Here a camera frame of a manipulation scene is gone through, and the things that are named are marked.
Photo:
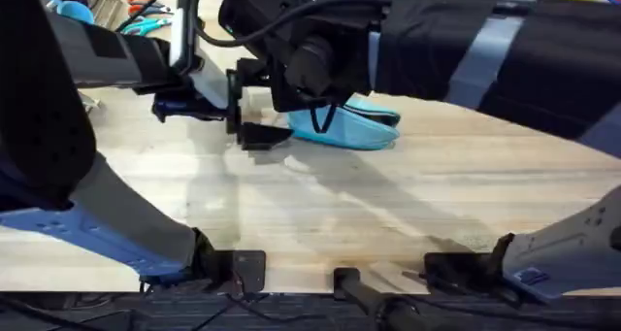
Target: black mount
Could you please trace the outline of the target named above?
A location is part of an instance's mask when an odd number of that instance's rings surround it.
[[[425,273],[431,293],[498,299],[514,308],[542,304],[534,295],[503,278],[503,258],[513,234],[499,239],[491,253],[433,252],[425,254]]]
[[[458,328],[432,317],[421,316],[406,296],[380,293],[360,281],[355,268],[334,271],[334,297],[354,303],[372,320],[377,330],[453,331]]]
[[[262,250],[216,250],[194,228],[196,244],[189,267],[169,276],[141,276],[140,281],[161,289],[208,293],[260,292],[265,285],[266,254]]]

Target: wooden tabletop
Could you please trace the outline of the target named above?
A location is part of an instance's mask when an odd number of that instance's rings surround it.
[[[201,16],[210,34],[226,38],[216,21],[220,2],[201,0]],[[155,35],[167,38],[168,31]],[[222,69],[249,55],[201,47]],[[250,154],[225,134],[224,123],[173,117],[161,124],[150,113],[150,96],[115,88],[88,93],[102,100],[91,120],[113,168],[216,248],[265,250],[267,291],[328,292],[335,267],[356,266],[381,290],[423,293],[402,272],[420,271],[426,252],[487,251],[500,236],[572,215],[621,182],[621,161],[613,157],[407,97],[371,98],[403,116],[390,149],[293,140]],[[250,96],[247,118],[281,121],[260,104],[269,91],[252,89]],[[7,228],[0,228],[0,267],[0,290],[138,288],[128,267]]]

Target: pliers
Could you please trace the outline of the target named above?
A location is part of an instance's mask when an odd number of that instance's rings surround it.
[[[137,22],[129,24],[123,29],[121,33],[127,35],[139,35],[145,36],[149,32],[159,29],[162,26],[170,25],[172,21],[170,19],[146,19],[144,17],[138,17]]]

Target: black bar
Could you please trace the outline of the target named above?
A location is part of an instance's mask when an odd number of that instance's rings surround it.
[[[360,272],[353,268],[339,268],[334,272],[336,298],[355,303],[362,311],[374,317],[379,329],[386,331],[456,331],[457,326],[421,316],[405,297],[380,293],[360,282]]]

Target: light blue fabric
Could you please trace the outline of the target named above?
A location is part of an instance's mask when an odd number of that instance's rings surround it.
[[[358,98],[351,98],[347,106],[357,111],[369,112],[370,115],[385,113],[399,116],[395,111]],[[319,125],[323,124],[329,110],[329,107],[316,110]],[[341,107],[337,108],[334,120],[326,133],[314,131],[309,111],[288,113],[287,121],[289,128],[294,131],[294,137],[348,149],[384,149],[399,138],[399,131],[394,127],[359,116]]]

